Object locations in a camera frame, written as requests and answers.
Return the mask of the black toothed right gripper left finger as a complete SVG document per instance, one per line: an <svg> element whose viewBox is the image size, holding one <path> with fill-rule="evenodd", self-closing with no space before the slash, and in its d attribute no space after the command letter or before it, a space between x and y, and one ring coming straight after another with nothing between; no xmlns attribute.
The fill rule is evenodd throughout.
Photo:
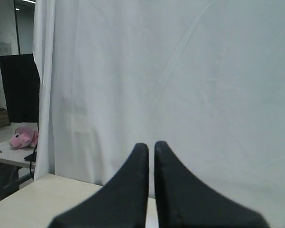
<svg viewBox="0 0 285 228"><path fill-rule="evenodd" d="M137 143L119 171L93 196L53 218L51 228L143 228L149 195L149 149Z"/></svg>

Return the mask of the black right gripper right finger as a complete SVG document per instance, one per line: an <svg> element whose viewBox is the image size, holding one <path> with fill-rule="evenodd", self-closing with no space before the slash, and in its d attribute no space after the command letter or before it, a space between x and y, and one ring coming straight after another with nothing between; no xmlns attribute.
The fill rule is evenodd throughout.
<svg viewBox="0 0 285 228"><path fill-rule="evenodd" d="M267 228L264 217L196 177L167 142L154 146L154 187L161 228Z"/></svg>

